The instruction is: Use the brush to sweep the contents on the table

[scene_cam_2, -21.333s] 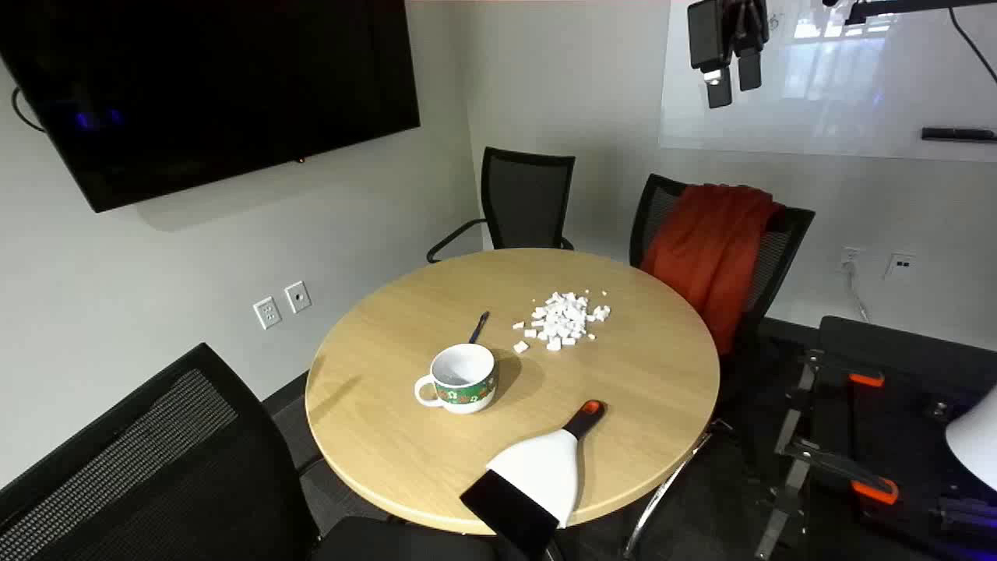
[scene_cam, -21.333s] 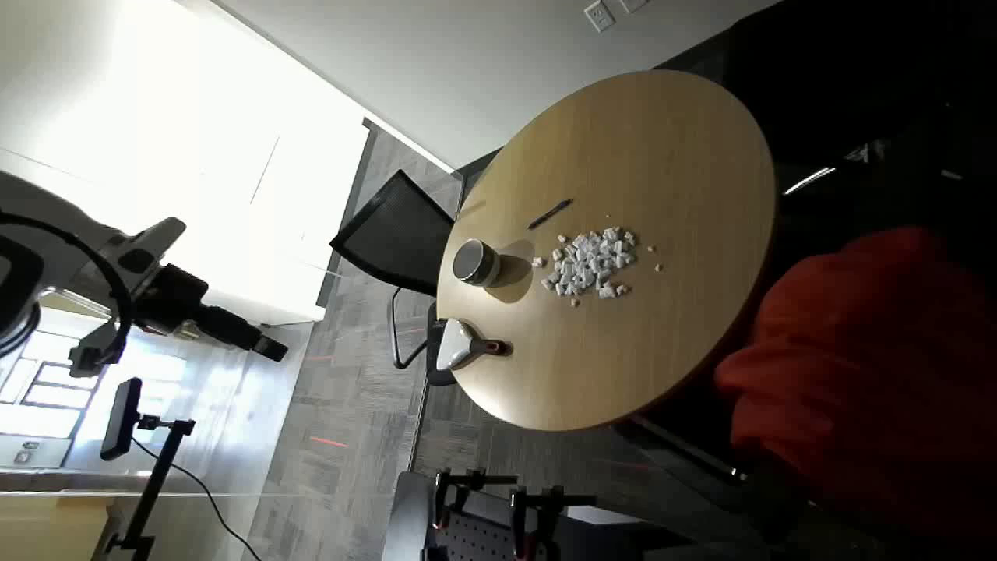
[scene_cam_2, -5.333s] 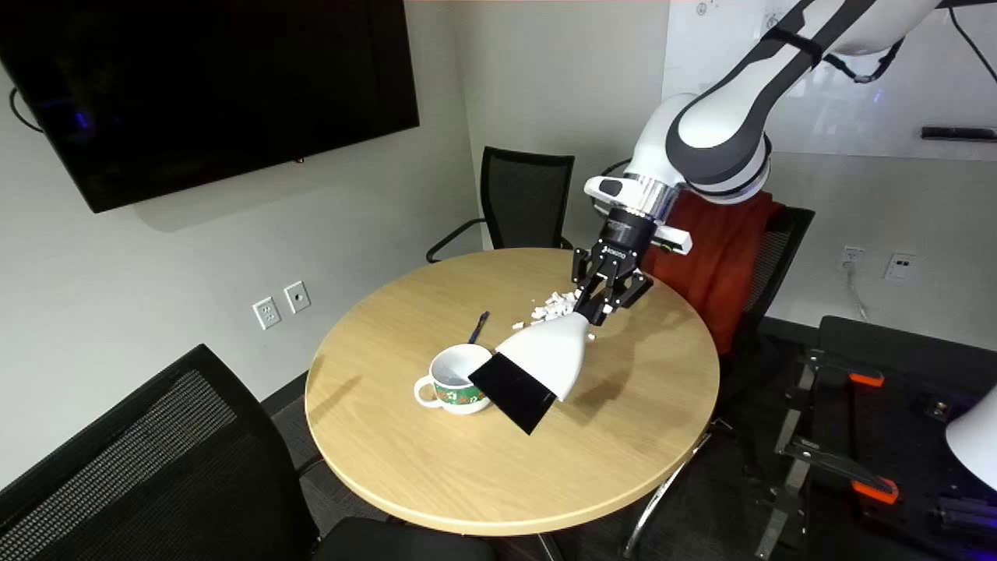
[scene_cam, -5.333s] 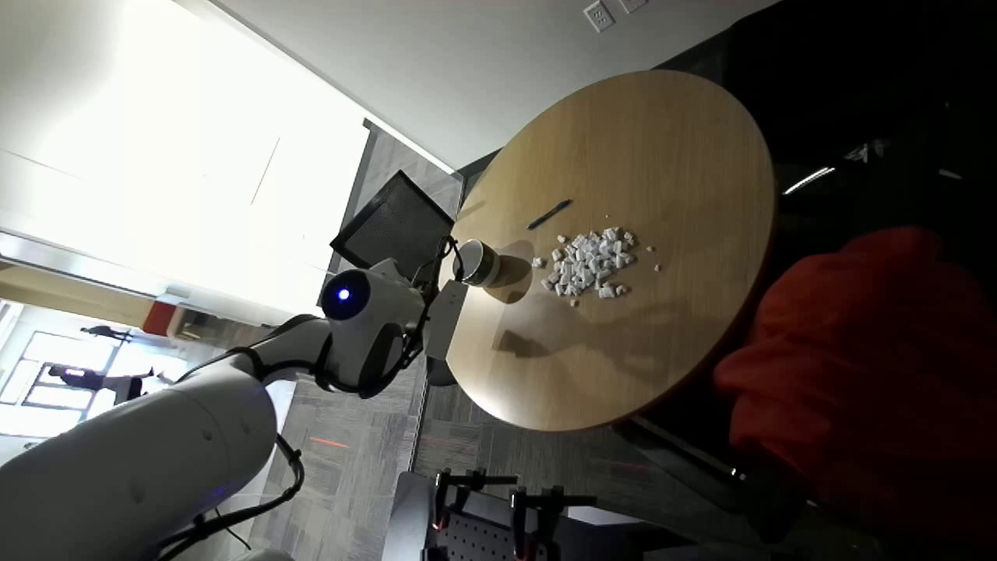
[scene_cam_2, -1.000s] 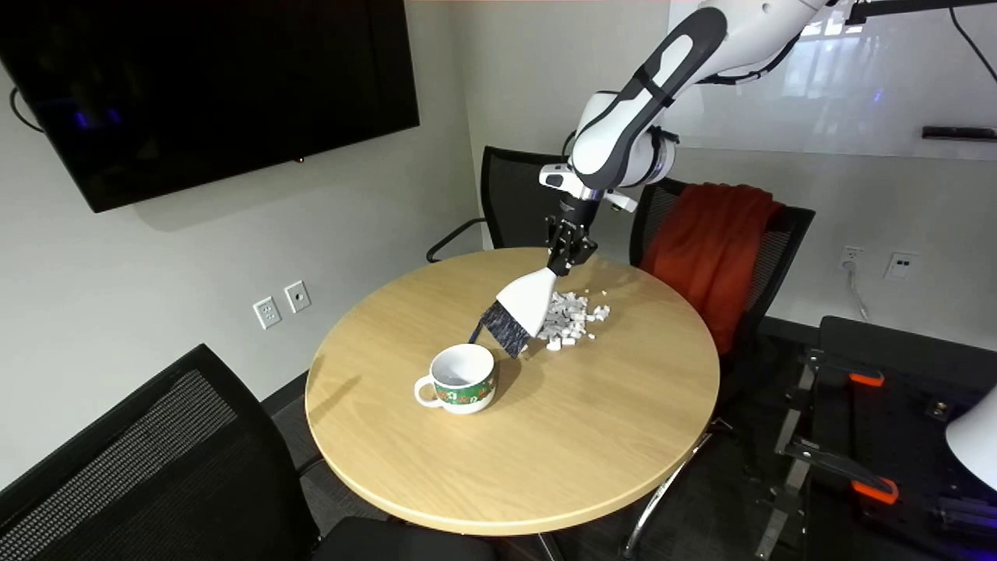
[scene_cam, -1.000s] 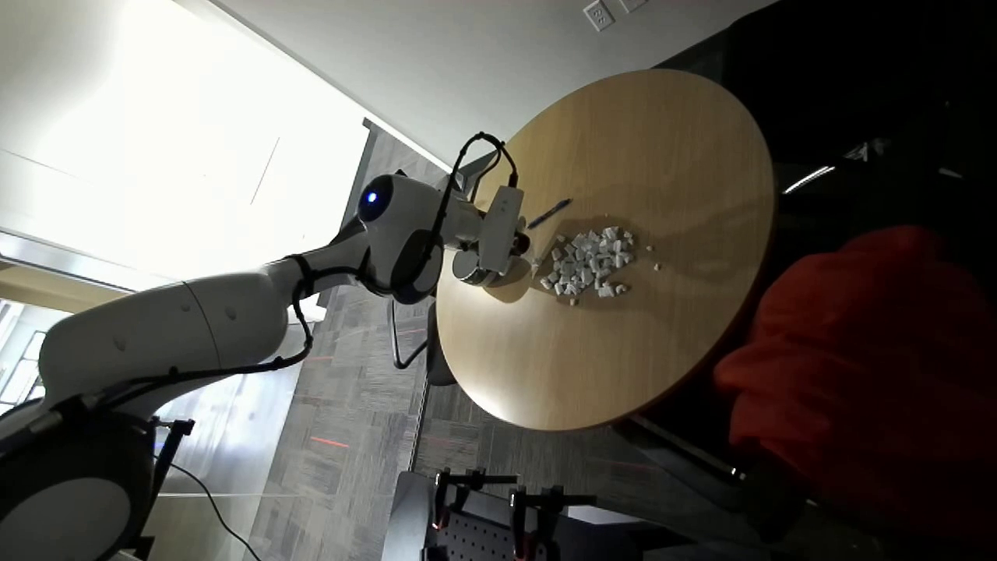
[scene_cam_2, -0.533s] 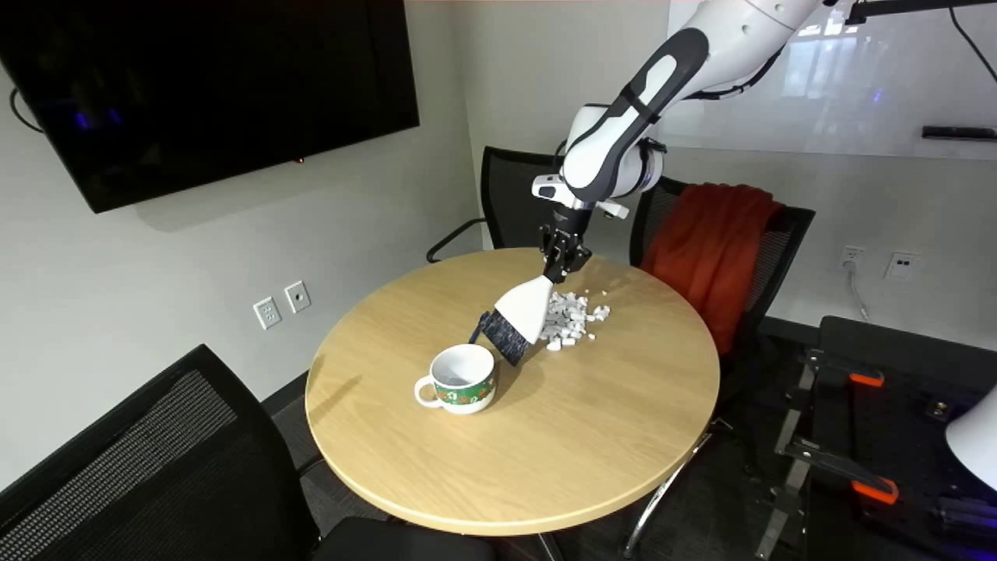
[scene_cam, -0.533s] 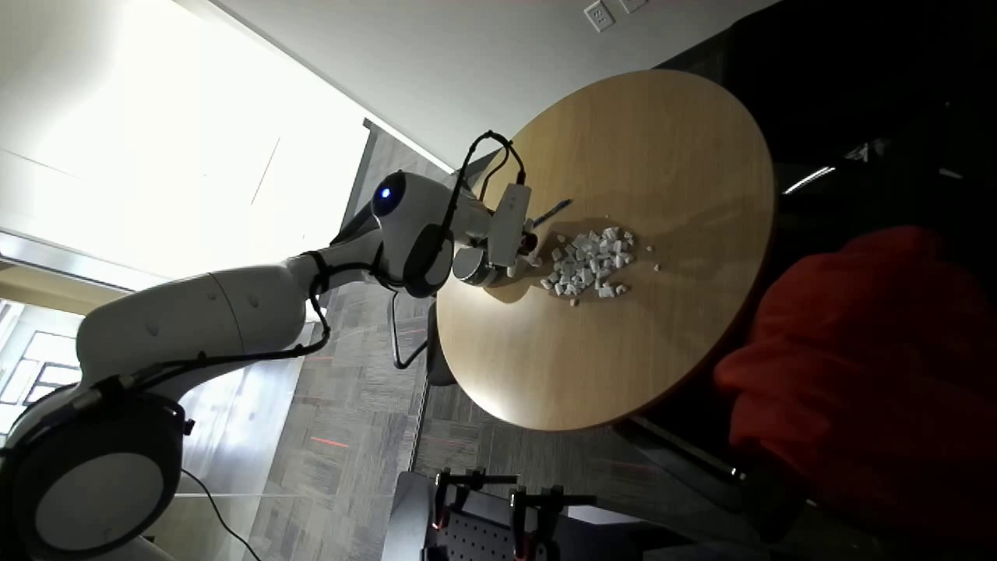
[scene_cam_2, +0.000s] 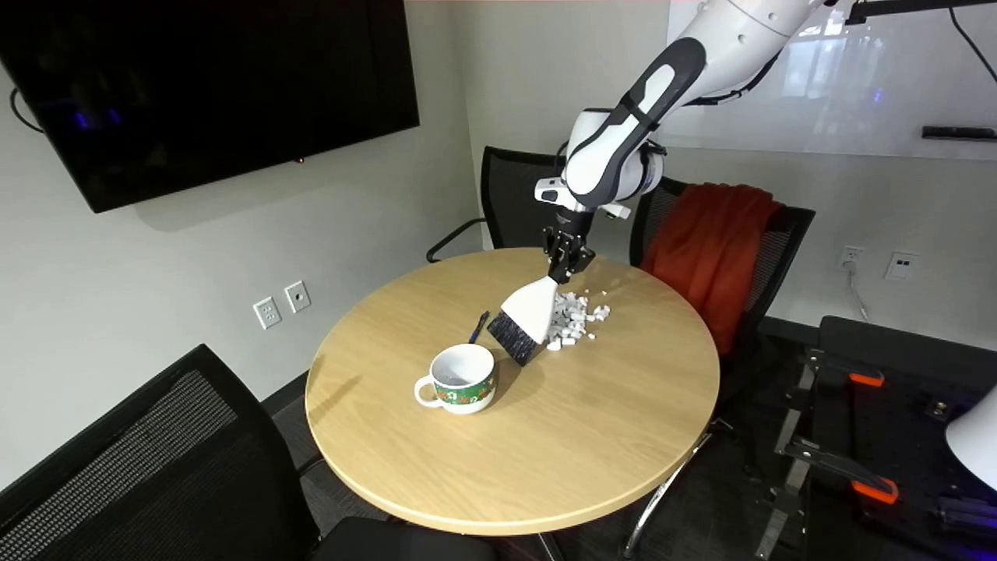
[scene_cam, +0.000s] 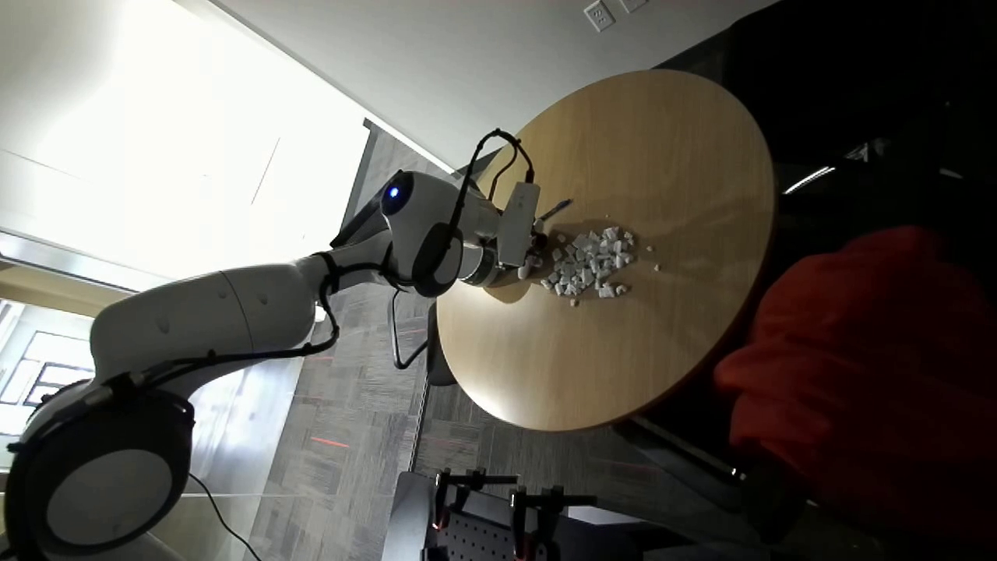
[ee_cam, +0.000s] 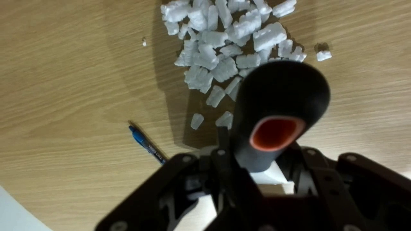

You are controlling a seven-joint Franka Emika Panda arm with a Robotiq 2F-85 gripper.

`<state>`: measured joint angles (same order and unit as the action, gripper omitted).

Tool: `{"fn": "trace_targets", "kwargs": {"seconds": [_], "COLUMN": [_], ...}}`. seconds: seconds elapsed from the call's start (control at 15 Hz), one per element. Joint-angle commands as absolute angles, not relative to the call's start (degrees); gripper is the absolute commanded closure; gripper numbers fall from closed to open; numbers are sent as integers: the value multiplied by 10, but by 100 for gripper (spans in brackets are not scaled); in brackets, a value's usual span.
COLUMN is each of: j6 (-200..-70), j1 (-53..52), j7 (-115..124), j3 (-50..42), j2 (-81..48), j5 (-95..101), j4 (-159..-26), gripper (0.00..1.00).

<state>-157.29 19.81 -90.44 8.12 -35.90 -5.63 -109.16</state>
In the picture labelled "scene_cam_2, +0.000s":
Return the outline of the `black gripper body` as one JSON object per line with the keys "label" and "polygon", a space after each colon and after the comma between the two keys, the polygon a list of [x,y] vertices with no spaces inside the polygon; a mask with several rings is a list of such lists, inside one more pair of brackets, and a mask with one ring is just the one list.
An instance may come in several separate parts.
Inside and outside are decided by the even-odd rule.
{"label": "black gripper body", "polygon": [[587,246],[590,229],[590,213],[556,213],[552,224],[545,229],[545,246],[559,268],[587,268],[593,263],[593,248]]}

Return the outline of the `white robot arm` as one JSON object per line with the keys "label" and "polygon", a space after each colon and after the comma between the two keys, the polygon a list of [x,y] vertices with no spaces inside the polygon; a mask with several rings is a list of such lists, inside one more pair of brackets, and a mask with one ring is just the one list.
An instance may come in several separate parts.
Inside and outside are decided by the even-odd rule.
{"label": "white robot arm", "polygon": [[658,186],[664,170],[651,142],[658,124],[678,107],[751,89],[818,2],[833,0],[701,0],[692,23],[611,109],[577,115],[560,170],[534,186],[534,196],[556,210],[556,220],[543,232],[552,278],[571,278],[595,258],[587,238],[598,210]]}

